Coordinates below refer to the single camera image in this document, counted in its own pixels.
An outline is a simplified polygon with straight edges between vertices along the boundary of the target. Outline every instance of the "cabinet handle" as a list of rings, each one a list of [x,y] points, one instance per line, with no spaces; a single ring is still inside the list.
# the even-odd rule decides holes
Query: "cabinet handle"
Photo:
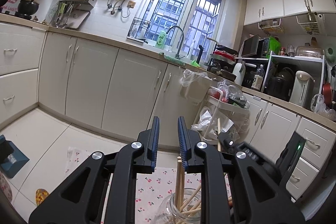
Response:
[[[68,63],[68,55],[69,55],[69,51],[70,51],[70,48],[72,47],[72,44],[69,46],[69,49],[68,49],[68,51],[67,51],[67,56],[66,56],[66,61],[67,61],[67,63]]]
[[[320,147],[321,147],[320,145],[316,144],[314,141],[312,141],[312,140],[310,140],[310,139],[308,139],[308,138],[306,138],[306,141],[307,141],[307,142],[310,142],[312,145],[315,145],[317,148],[320,148]]]
[[[163,92],[166,92],[167,87],[169,86],[170,78],[171,78],[171,73],[169,74],[169,78],[168,78],[168,81],[167,81],[167,85],[166,85],[165,90],[164,90]]]
[[[266,111],[266,115],[263,117],[262,121],[261,121],[261,126],[260,126],[260,129],[263,128],[264,124],[265,124],[265,121],[266,121],[266,118],[267,118],[267,115],[268,115],[268,112],[269,111]]]
[[[79,48],[79,46],[77,46],[77,48],[75,49],[75,53],[73,55],[73,64],[75,64],[75,57],[76,57],[76,53],[78,51],[78,48]]]
[[[160,75],[161,75],[161,70],[159,71],[159,76],[157,77],[154,89],[156,89],[156,86],[158,85],[158,82],[159,82],[159,79],[160,79]]]
[[[14,99],[14,97],[15,97],[15,95],[13,95],[13,96],[11,96],[11,97],[9,97],[9,98],[7,98],[7,99],[2,99],[2,101],[3,101],[3,102],[6,102],[6,101],[8,101],[8,100]]]
[[[6,52],[16,52],[17,51],[17,48],[11,48],[9,50],[7,49],[4,49],[3,52],[6,53]]]
[[[306,0],[303,0],[303,1],[304,1],[304,4],[305,4],[306,8],[308,8],[307,1]]]
[[[263,111],[263,109],[260,108],[260,110],[259,110],[259,112],[258,112],[258,115],[257,115],[256,118],[255,118],[254,125],[257,124],[257,122],[258,122],[258,120],[259,120],[259,117],[260,117],[260,114],[261,114],[262,111]]]
[[[296,178],[293,174],[291,174],[291,177],[294,178],[294,179],[296,179],[297,182],[300,181],[300,179],[299,179],[299,178]]]

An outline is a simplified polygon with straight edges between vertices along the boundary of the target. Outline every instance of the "microwave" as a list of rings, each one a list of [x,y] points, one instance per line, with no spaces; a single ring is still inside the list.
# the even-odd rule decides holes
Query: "microwave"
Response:
[[[257,34],[246,39],[240,49],[240,57],[269,58],[270,52],[279,53],[281,44],[274,37],[260,38]]]

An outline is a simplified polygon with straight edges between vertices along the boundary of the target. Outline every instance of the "metal pivot bolt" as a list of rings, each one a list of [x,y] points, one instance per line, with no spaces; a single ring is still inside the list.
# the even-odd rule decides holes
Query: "metal pivot bolt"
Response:
[[[238,151],[238,152],[236,153],[236,156],[237,156],[237,158],[239,158],[239,159],[244,159],[244,158],[246,158],[246,154],[245,154],[245,152],[243,152],[243,151]]]
[[[204,149],[204,148],[207,148],[208,145],[205,142],[199,142],[199,143],[197,143],[197,147],[200,148],[200,149]]]
[[[142,147],[142,143],[140,143],[140,142],[134,142],[134,143],[132,143],[131,146],[132,146],[134,149],[138,149],[138,148]]]
[[[92,154],[92,158],[94,160],[99,160],[102,156],[103,156],[103,154],[100,153],[100,152],[95,152],[95,153]]]

